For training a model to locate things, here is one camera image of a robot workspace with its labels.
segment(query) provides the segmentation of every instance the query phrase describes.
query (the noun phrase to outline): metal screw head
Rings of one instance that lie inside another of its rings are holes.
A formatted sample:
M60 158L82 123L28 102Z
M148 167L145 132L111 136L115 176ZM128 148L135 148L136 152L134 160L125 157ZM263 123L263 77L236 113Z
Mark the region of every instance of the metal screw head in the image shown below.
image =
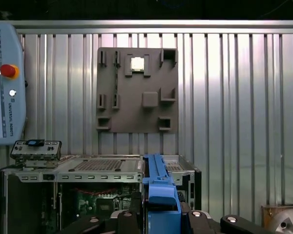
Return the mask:
M194 211L192 213L195 217L200 217L201 216L201 213L200 212L197 212L197 211Z
M90 219L90 222L91 223L96 223L96 222L98 222L99 220L97 219L97 218L92 218L92 219Z
M231 223L235 223L236 222L236 218L234 217L228 217L227 220Z
M9 91L9 95L10 95L11 97L14 97L14 96L16 95L16 91L15 91L14 89L11 89L11 90Z

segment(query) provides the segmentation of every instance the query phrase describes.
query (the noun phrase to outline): metal bolt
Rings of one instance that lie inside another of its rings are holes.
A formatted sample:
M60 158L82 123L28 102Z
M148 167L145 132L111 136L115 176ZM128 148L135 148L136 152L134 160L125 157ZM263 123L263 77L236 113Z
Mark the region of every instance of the metal bolt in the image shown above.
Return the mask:
M197 212L197 211L194 211L192 213L195 217L200 217L201 216L201 213L200 212Z
M92 219L90 219L90 222L91 223L96 223L96 222L98 222L99 220L97 219L97 218L92 218Z
M236 222L236 218L234 217L228 217L227 220L231 223L235 223Z

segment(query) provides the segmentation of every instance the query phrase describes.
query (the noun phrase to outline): ventilation grille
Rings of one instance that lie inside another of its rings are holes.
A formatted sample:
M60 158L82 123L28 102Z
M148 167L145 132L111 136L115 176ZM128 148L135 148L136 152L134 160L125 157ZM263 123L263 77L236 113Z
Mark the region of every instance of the ventilation grille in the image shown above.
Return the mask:
M169 172L182 171L181 166L176 162L166 162L166 167Z
M120 169L123 161L112 159L95 159L84 161L74 169L78 171L114 171Z

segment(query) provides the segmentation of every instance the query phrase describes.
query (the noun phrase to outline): corrugated metal wall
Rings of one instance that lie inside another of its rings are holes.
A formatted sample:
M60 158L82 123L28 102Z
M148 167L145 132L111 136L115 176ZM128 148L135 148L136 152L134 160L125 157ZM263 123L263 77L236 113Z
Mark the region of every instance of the corrugated metal wall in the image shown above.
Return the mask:
M163 28L20 29L25 137L61 140L68 154L185 155L202 170L203 209L215 219L233 213L260 223L261 205L293 204L293 30ZM177 136L96 132L101 46L178 48ZM8 153L0 147L0 167L12 163Z

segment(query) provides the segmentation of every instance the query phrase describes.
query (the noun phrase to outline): gray mounting board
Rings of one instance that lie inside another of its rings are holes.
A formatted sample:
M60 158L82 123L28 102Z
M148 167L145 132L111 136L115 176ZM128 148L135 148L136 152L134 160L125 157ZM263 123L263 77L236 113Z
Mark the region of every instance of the gray mounting board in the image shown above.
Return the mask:
M99 48L97 72L98 131L178 131L176 49Z

